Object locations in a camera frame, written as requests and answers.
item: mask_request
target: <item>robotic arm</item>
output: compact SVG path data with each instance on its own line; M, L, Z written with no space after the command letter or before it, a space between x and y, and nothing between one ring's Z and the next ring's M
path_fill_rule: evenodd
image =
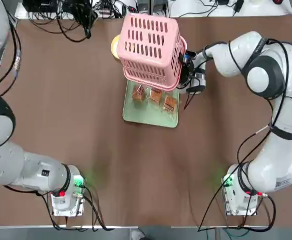
M9 29L8 15L0 1L0 49ZM10 142L15 126L15 116L0 96L0 185L51 191L54 215L81 216L84 207L84 179L79 170L48 156L25 152L20 146Z
M242 165L248 177L241 174L240 168L231 174L237 167L234 164L223 178L226 180L231 174L223 188L228 215L246 215L250 198L247 193L254 193L248 208L248 215L251 215L257 205L257 192L270 193L292 184L292 44L283 43L283 46L289 61L288 82L285 82L287 66L282 47L277 43L269 44L256 32L248 32L228 44L208 46L192 58L194 69L202 66L198 69L200 73L204 73L203 62L214 60L223 76L243 74L250 91L266 99L275 99L272 123L285 91L280 114L261 151L255 160ZM191 88L196 89L203 82L202 79L196 81L194 75L188 76L194 79L186 89L188 92L193 92Z

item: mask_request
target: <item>electronic device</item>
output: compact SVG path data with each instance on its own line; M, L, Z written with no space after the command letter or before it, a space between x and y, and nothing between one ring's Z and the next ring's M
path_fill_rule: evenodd
M22 5L29 13L55 13L58 10L57 0L23 0Z

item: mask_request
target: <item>table surface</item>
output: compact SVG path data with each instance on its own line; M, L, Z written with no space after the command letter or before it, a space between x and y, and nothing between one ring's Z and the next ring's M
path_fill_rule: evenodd
M183 18L178 22L193 51L248 31L292 42L288 15ZM209 62L207 88L187 110L180 108L176 128L125 122L126 79L121 63L110 52L110 42L121 25L122 20L97 21L90 40L72 43L60 34L40 31L27 20L20 21L21 70L5 95L17 118L12 141L26 151L76 165L89 185L96 187L108 226L196 226L221 177L236 162L239 144L269 121L269 105L248 90L243 77L226 79ZM79 39L83 32L76 29L70 34ZM9 42L0 75L10 65L12 53ZM0 92L11 78L3 82ZM185 100L181 96L182 106ZM251 149L263 134L243 151ZM277 205L275 224L292 226L292 186L271 195ZM225 226L225 219L218 195L204 226ZM239 217L229 220L231 225L241 222ZM91 225L89 206L83 217L68 222ZM264 208L247 221L253 226L267 223ZM0 186L0 226L50 224L40 197Z

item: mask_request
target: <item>pink basket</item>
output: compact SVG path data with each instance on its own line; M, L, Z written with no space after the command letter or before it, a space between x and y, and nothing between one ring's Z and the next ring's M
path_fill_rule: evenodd
M117 53L127 79L171 91L179 82L179 53L186 49L176 20L131 13L125 17Z

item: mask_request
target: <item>round yellow object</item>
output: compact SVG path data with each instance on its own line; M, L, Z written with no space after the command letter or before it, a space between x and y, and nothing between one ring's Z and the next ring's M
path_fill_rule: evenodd
M118 46L118 42L119 42L119 36L120 35L117 35L117 36L115 36L114 39L112 39L111 46L110 46L111 53L116 59L119 59L118 54L117 54L117 46Z

